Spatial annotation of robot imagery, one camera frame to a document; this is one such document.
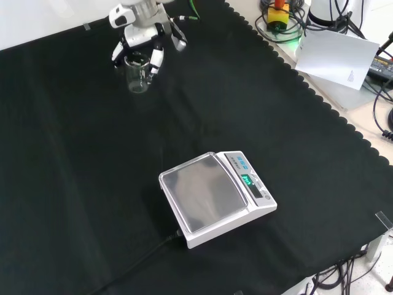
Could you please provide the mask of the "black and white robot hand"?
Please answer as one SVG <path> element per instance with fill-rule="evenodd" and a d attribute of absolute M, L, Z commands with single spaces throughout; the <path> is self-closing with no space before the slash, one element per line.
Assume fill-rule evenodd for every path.
<path fill-rule="evenodd" d="M 127 64 L 128 54 L 134 55 L 142 47 L 151 45 L 152 54 L 147 59 L 149 69 L 146 72 L 147 84 L 151 84 L 163 63 L 163 38 L 169 36 L 177 51 L 184 50 L 188 41 L 177 22 L 195 19 L 184 15 L 170 17 L 160 1 L 120 1 L 109 12 L 111 27 L 123 28 L 122 36 L 112 53 L 113 65 L 118 68 Z"/>

